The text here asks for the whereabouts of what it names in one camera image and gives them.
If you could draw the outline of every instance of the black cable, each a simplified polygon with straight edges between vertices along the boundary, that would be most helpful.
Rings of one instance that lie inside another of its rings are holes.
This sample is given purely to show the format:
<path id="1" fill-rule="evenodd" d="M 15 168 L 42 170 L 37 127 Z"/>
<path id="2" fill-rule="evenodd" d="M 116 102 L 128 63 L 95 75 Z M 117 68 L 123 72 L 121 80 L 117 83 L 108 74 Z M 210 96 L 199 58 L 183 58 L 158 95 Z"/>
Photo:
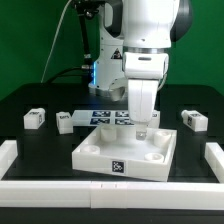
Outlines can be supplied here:
<path id="1" fill-rule="evenodd" d="M 89 41 L 88 41 L 88 35 L 87 35 L 86 22 L 85 22 L 84 15 L 79 15 L 79 23 L 80 23 L 81 32 L 82 32 L 84 54 L 88 55 L 88 54 L 90 54 L 90 50 L 89 50 Z"/>
<path id="2" fill-rule="evenodd" d="M 53 77 L 51 77 L 50 79 L 48 79 L 46 81 L 47 84 L 50 84 L 52 83 L 55 79 L 57 79 L 58 77 L 62 77 L 62 76 L 68 76 L 68 75 L 64 75 L 65 73 L 67 72 L 71 72 L 71 71 L 82 71 L 82 68 L 81 67 L 72 67 L 72 68 L 67 68 L 59 73 L 57 73 L 56 75 L 54 75 Z"/>

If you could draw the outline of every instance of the white box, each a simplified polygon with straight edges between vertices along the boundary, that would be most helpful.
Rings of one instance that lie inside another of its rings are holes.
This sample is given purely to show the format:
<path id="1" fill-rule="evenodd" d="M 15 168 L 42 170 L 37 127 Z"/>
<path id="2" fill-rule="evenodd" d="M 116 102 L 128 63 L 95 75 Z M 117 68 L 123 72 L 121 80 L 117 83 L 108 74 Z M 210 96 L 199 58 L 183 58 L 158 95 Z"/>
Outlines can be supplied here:
<path id="1" fill-rule="evenodd" d="M 45 110 L 43 108 L 32 109 L 23 119 L 25 129 L 38 129 L 45 121 Z"/>
<path id="2" fill-rule="evenodd" d="M 196 110 L 187 111 L 184 110 L 181 113 L 183 117 L 183 123 L 191 128 L 195 132 L 207 131 L 208 118 L 200 114 Z"/>
<path id="3" fill-rule="evenodd" d="M 89 208 L 88 181 L 0 181 L 0 207 Z"/>
<path id="4" fill-rule="evenodd" d="M 73 169 L 167 181 L 175 145 L 175 130 L 147 128 L 139 141 L 135 126 L 100 125 L 73 151 Z"/>
<path id="5" fill-rule="evenodd" d="M 70 113 L 60 112 L 56 114 L 57 127 L 60 134 L 73 133 L 73 123 Z"/>

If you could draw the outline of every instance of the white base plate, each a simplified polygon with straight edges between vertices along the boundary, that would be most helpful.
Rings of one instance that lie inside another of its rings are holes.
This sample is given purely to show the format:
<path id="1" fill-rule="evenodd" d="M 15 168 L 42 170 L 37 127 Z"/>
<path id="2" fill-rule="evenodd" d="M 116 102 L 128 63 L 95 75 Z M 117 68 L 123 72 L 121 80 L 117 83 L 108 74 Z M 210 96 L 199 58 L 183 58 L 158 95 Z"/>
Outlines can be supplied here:
<path id="1" fill-rule="evenodd" d="M 73 126 L 98 126 L 100 124 L 133 125 L 127 110 L 75 110 Z M 159 128 L 160 112 L 154 110 L 150 128 Z"/>
<path id="2" fill-rule="evenodd" d="M 175 144 L 174 130 L 147 128 L 139 141 L 135 126 L 100 125 L 73 151 L 73 169 L 167 181 Z"/>

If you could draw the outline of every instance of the sticker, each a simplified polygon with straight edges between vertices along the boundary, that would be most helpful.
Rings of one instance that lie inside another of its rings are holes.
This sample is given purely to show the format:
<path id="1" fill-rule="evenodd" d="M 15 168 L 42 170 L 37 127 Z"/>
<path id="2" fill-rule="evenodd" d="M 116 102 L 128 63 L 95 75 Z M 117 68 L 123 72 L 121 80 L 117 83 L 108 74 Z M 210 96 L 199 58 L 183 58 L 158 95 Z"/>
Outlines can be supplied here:
<path id="1" fill-rule="evenodd" d="M 112 172 L 114 172 L 114 173 L 124 173 L 124 162 L 112 161 Z"/>
<path id="2" fill-rule="evenodd" d="M 110 111 L 93 111 L 93 117 L 110 117 Z"/>
<path id="3" fill-rule="evenodd" d="M 92 118 L 90 120 L 91 125 L 109 124 L 109 123 L 110 123 L 109 118 Z"/>
<path id="4" fill-rule="evenodd" d="M 115 117 L 128 117 L 129 114 L 127 111 L 116 111 L 115 112 Z"/>
<path id="5" fill-rule="evenodd" d="M 118 48 L 113 53 L 111 59 L 122 59 L 122 55 L 121 55 L 121 53 L 120 53 Z"/>
<path id="6" fill-rule="evenodd" d="M 125 118 L 117 118 L 115 119 L 115 124 L 118 125 L 133 125 L 129 119 L 125 119 Z"/>

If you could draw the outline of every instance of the white cube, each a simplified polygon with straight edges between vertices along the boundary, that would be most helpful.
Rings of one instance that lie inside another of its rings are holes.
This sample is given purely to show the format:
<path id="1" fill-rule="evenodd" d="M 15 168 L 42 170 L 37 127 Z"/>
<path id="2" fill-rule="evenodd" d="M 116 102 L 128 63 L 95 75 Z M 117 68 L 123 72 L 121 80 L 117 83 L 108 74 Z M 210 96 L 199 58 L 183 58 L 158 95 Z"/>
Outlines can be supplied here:
<path id="1" fill-rule="evenodd" d="M 72 117 L 68 112 L 56 114 L 57 127 L 60 134 L 73 133 Z"/>
<path id="2" fill-rule="evenodd" d="M 184 110 L 182 111 L 181 115 L 183 117 L 183 123 L 189 128 L 191 128 L 193 131 L 207 131 L 208 118 L 200 114 L 196 110 Z"/>
<path id="3" fill-rule="evenodd" d="M 0 180 L 18 156 L 17 143 L 14 140 L 6 140 L 0 146 Z"/>
<path id="4" fill-rule="evenodd" d="M 38 129 L 45 121 L 45 110 L 43 108 L 32 109 L 23 119 L 25 129 Z"/>

